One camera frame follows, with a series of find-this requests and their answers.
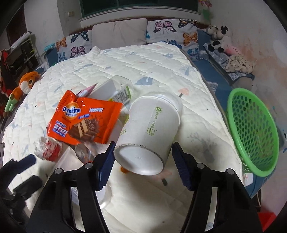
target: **pink plush toy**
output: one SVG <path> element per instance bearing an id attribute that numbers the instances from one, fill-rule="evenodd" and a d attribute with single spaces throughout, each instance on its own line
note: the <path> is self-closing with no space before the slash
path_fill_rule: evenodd
<path id="1" fill-rule="evenodd" d="M 229 56 L 241 54 L 241 51 L 239 50 L 239 48 L 235 46 L 228 46 L 228 48 L 225 49 L 224 52 Z"/>

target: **butterfly pillow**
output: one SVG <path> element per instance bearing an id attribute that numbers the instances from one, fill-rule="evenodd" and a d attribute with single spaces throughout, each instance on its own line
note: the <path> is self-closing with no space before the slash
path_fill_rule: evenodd
<path id="1" fill-rule="evenodd" d="M 149 21 L 146 42 L 151 44 L 159 41 L 183 49 L 193 61 L 199 59 L 197 22 L 195 20 L 168 19 Z"/>
<path id="2" fill-rule="evenodd" d="M 87 54 L 92 48 L 92 30 L 82 31 L 56 42 L 58 62 Z"/>

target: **wall socket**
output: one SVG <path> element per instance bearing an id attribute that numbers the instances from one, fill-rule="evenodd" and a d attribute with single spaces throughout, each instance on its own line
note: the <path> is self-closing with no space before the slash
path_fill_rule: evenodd
<path id="1" fill-rule="evenodd" d="M 74 16 L 74 15 L 75 15 L 75 12 L 74 12 L 74 11 L 69 11 L 69 12 L 68 12 L 68 16 L 69 16 L 69 17 Z"/>

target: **pillow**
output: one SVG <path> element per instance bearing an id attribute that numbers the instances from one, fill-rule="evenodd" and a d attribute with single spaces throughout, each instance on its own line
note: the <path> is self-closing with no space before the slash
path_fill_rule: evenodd
<path id="1" fill-rule="evenodd" d="M 92 46 L 99 49 L 146 44 L 147 19 L 132 19 L 93 26 Z"/>
<path id="2" fill-rule="evenodd" d="M 92 49 L 92 30 L 82 31 L 62 38 L 56 42 L 58 62 L 78 57 Z"/>
<path id="3" fill-rule="evenodd" d="M 198 45 L 199 45 L 199 57 L 200 57 L 200 59 L 209 60 L 208 53 L 206 52 L 206 50 L 203 47 L 203 45 L 206 44 L 206 43 L 210 43 L 211 36 L 208 35 L 202 29 L 198 29 L 197 33 L 198 33 Z"/>
<path id="4" fill-rule="evenodd" d="M 183 49 L 193 61 L 199 59 L 197 22 L 195 20 L 149 21 L 146 42 L 164 41 Z"/>

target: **orange plush toy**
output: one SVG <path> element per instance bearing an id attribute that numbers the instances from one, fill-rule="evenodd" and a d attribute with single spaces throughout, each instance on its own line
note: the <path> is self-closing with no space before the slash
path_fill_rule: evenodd
<path id="1" fill-rule="evenodd" d="M 3 116 L 7 117 L 13 110 L 15 104 L 20 100 L 23 94 L 28 94 L 32 89 L 34 83 L 40 78 L 38 72 L 33 71 L 24 74 L 20 79 L 19 86 L 16 87 L 9 96 L 9 100 L 6 104 Z"/>

